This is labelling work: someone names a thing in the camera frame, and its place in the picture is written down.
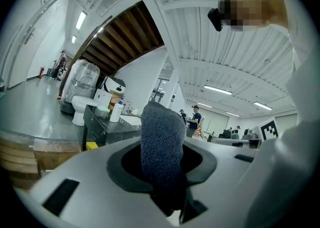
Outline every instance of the fluorescent light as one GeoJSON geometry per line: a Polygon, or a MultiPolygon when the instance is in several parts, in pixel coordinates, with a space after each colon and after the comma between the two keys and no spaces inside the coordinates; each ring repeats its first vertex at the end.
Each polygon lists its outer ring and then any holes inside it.
{"type": "Polygon", "coordinates": [[[254,104],[256,104],[256,105],[258,105],[258,106],[260,106],[260,107],[263,107],[263,108],[265,108],[265,109],[267,109],[267,110],[272,110],[272,108],[268,107],[267,105],[263,105],[263,104],[261,104],[261,103],[259,103],[259,102],[255,102],[254,104]]]}
{"type": "Polygon", "coordinates": [[[87,14],[85,12],[80,13],[78,22],[76,23],[76,26],[75,26],[78,30],[81,28],[82,23],[84,22],[86,16],[87,14]]]}
{"type": "Polygon", "coordinates": [[[201,102],[197,102],[198,104],[201,104],[201,105],[204,105],[204,106],[207,106],[207,107],[209,107],[209,108],[212,108],[212,106],[209,106],[209,105],[207,105],[207,104],[203,104],[203,103],[201,103],[201,102]]]}
{"type": "Polygon", "coordinates": [[[237,116],[237,117],[240,117],[240,115],[236,115],[236,114],[234,114],[234,113],[231,113],[231,112],[228,112],[228,111],[226,111],[226,113],[228,113],[228,114],[231,114],[231,115],[233,115],[233,116],[237,116]]]}
{"type": "Polygon", "coordinates": [[[222,90],[222,89],[219,89],[219,88],[216,88],[216,87],[212,87],[212,86],[204,86],[204,88],[210,89],[210,90],[214,90],[214,91],[217,91],[217,92],[221,92],[221,93],[224,93],[224,94],[228,94],[228,95],[232,94],[232,92],[229,92],[229,91],[226,91],[226,90],[222,90]]]}

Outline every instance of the white pillar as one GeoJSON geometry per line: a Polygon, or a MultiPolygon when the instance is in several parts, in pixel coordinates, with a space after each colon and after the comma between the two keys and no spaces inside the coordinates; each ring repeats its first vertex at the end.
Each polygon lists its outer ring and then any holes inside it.
{"type": "Polygon", "coordinates": [[[172,72],[172,75],[170,77],[170,80],[168,82],[168,85],[166,86],[164,96],[161,99],[161,104],[164,105],[166,108],[169,107],[172,96],[174,95],[174,93],[177,89],[178,80],[179,80],[178,70],[174,69],[172,72]]]}

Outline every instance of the black slot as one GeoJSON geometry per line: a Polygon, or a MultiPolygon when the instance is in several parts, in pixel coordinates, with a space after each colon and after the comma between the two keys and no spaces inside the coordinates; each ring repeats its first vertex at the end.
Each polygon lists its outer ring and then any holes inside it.
{"type": "Polygon", "coordinates": [[[43,207],[52,214],[59,216],[78,185],[78,181],[65,179],[59,187],[55,189],[45,203],[42,204],[43,207]]]}
{"type": "Polygon", "coordinates": [[[245,161],[245,162],[250,162],[250,163],[254,160],[253,157],[244,156],[244,155],[241,155],[241,154],[236,155],[234,158],[242,160],[242,161],[245,161]]]}

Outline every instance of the wooden ceiling panel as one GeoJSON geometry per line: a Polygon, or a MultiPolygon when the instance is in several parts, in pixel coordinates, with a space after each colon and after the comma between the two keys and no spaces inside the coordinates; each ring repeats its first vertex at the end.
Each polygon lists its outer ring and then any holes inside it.
{"type": "Polygon", "coordinates": [[[122,66],[124,64],[123,61],[118,56],[116,56],[114,53],[112,53],[106,46],[99,43],[98,39],[94,39],[92,41],[92,45],[94,45],[101,52],[103,52],[104,55],[106,55],[109,59],[114,61],[114,63],[117,64],[118,66],[122,66]]]}
{"type": "Polygon", "coordinates": [[[95,48],[93,48],[92,46],[89,46],[86,49],[89,53],[91,53],[94,57],[100,59],[102,62],[104,62],[105,64],[107,64],[108,66],[110,66],[111,68],[113,68],[114,70],[117,69],[117,65],[115,63],[113,63],[112,61],[110,61],[108,58],[106,58],[105,55],[101,54],[100,52],[98,52],[95,48]]]}
{"type": "Polygon", "coordinates": [[[117,53],[123,61],[128,62],[128,56],[113,42],[109,37],[107,37],[104,33],[99,33],[98,37],[107,45],[110,49],[112,49],[115,53],[117,53]]]}
{"type": "Polygon", "coordinates": [[[146,36],[150,39],[151,43],[154,46],[158,46],[160,44],[160,40],[158,40],[156,34],[153,32],[151,25],[149,24],[146,15],[143,13],[141,8],[138,6],[137,8],[132,9],[131,13],[135,16],[142,29],[145,31],[146,36]]]}
{"type": "Polygon", "coordinates": [[[135,53],[135,51],[127,44],[127,42],[113,29],[113,27],[111,26],[106,26],[105,30],[109,33],[109,35],[111,35],[113,37],[113,39],[118,42],[123,49],[125,49],[132,58],[135,58],[137,56],[137,54],[135,53]]]}
{"type": "Polygon", "coordinates": [[[131,43],[140,54],[145,51],[139,43],[138,39],[133,35],[128,26],[126,26],[120,18],[115,19],[114,24],[119,29],[119,33],[122,34],[122,37],[126,38],[127,42],[131,43]]]}
{"type": "Polygon", "coordinates": [[[132,30],[135,30],[137,36],[140,38],[140,41],[145,49],[151,49],[152,45],[151,42],[149,41],[147,35],[145,34],[144,30],[138,23],[138,21],[135,19],[133,14],[129,11],[127,11],[124,15],[128,21],[129,24],[132,25],[132,30]]]}
{"type": "Polygon", "coordinates": [[[157,40],[159,41],[159,45],[161,45],[164,41],[162,40],[162,37],[160,35],[160,32],[152,18],[152,16],[149,13],[149,10],[147,9],[147,7],[145,6],[145,4],[139,4],[137,5],[136,8],[131,10],[133,13],[137,13],[137,12],[141,12],[141,14],[144,16],[148,26],[150,27],[152,33],[154,34],[154,36],[157,38],[157,40]]]}

